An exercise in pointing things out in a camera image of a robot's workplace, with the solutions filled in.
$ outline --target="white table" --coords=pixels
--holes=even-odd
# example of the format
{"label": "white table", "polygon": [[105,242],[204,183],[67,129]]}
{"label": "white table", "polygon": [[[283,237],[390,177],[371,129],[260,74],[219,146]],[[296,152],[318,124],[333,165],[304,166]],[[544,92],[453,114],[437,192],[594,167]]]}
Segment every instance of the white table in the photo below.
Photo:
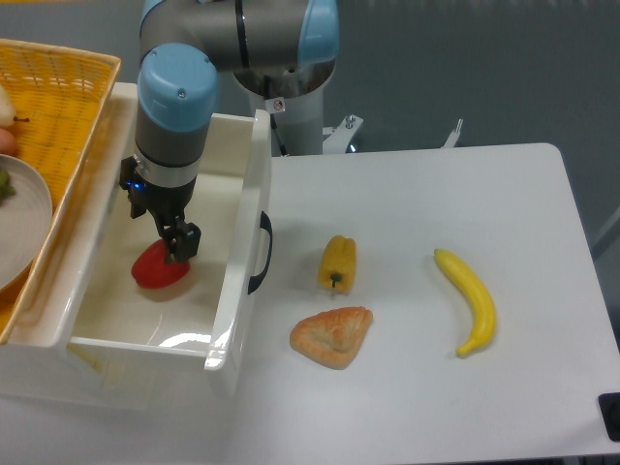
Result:
{"label": "white table", "polygon": [[[0,397],[10,463],[394,464],[620,452],[597,397],[618,350],[561,156],[549,145],[275,159],[270,271],[237,398],[164,376],[123,412]],[[358,246],[348,296],[319,291],[323,247]],[[453,355],[470,311],[432,261],[450,248],[487,284],[498,332]],[[344,305],[375,322],[332,371],[292,351],[300,319]]]}

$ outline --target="yellow bell pepper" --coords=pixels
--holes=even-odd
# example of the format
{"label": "yellow bell pepper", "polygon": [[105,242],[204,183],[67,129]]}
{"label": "yellow bell pepper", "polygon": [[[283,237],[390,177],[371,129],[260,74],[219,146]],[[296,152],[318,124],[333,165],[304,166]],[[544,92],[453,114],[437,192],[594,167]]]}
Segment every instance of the yellow bell pepper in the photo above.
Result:
{"label": "yellow bell pepper", "polygon": [[346,294],[356,280],[356,242],[343,235],[335,235],[325,247],[319,283],[327,289]]}

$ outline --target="black object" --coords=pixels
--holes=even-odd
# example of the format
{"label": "black object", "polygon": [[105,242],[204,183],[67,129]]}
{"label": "black object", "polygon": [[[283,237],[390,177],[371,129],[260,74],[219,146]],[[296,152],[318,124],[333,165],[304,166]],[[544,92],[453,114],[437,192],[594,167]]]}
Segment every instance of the black object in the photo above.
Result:
{"label": "black object", "polygon": [[620,442],[620,392],[601,394],[599,406],[603,414],[607,436],[615,443]]}
{"label": "black object", "polygon": [[118,184],[128,192],[131,217],[150,212],[157,233],[166,244],[166,263],[187,262],[198,253],[201,230],[185,223],[184,208],[192,198],[196,178],[184,186],[166,188],[145,181],[137,172],[137,162],[129,157],[121,162]]}
{"label": "black object", "polygon": [[269,263],[271,262],[271,249],[273,248],[273,228],[271,227],[271,220],[269,220],[269,217],[264,211],[261,213],[261,229],[267,231],[267,233],[269,234],[269,250],[267,251],[267,260],[264,264],[263,271],[261,271],[256,276],[250,277],[250,282],[248,283],[248,295],[253,293],[261,286],[261,284],[263,283],[263,279],[267,275]]}

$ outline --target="metal bracket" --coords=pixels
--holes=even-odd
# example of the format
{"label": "metal bracket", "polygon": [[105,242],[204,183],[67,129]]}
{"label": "metal bracket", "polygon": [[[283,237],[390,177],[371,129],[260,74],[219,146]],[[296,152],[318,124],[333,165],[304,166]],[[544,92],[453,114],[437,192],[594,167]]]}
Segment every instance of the metal bracket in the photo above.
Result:
{"label": "metal bracket", "polygon": [[326,137],[323,141],[323,154],[333,155],[357,151],[352,140],[363,122],[364,120],[359,116],[350,114],[342,120],[340,125],[333,128],[323,128],[323,137]]}

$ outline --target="pepper stem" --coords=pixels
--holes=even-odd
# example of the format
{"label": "pepper stem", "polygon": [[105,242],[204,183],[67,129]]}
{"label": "pepper stem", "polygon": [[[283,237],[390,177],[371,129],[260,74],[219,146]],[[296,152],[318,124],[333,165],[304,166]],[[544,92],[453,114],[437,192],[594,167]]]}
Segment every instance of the pepper stem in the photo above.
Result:
{"label": "pepper stem", "polygon": [[331,287],[336,289],[336,283],[342,281],[342,275],[340,273],[331,273],[329,279],[331,279]]}

